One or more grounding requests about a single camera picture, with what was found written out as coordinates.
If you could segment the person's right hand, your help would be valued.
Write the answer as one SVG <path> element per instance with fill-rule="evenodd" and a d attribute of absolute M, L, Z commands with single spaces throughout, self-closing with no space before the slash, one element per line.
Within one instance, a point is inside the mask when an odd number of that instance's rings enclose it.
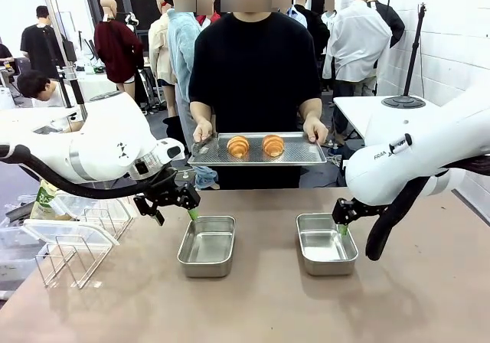
<path fill-rule="evenodd" d="M 194 142 L 201 143 L 209 139 L 213 134 L 213 126 L 210 121 L 202 119 L 197 123 L 193 134 Z"/>

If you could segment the person's left hand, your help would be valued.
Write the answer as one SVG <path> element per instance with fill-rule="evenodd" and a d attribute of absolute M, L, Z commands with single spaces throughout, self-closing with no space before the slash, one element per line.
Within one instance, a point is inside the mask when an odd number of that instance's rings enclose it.
<path fill-rule="evenodd" d="M 317 117 L 308 117 L 303 123 L 303 131 L 311 143 L 323 145 L 328 136 L 327 127 Z"/>

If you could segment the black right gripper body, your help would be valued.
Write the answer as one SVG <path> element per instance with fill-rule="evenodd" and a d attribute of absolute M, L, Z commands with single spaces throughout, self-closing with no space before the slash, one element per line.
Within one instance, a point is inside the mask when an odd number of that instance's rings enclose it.
<path fill-rule="evenodd" d="M 378 206 L 366 205 L 353 198 L 350 201 L 339 198 L 332 211 L 332 218 L 336 224 L 349 225 L 361 217 L 371 217 L 379 214 Z"/>

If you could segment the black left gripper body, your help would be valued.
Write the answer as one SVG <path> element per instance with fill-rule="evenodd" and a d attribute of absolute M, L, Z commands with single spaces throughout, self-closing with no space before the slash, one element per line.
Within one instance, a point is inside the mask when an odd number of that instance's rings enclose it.
<path fill-rule="evenodd" d="M 164 168 L 149 182 L 143 191 L 147 200 L 158 206 L 191 206 L 191 184 L 188 181 L 175 181 L 178 170 Z"/>

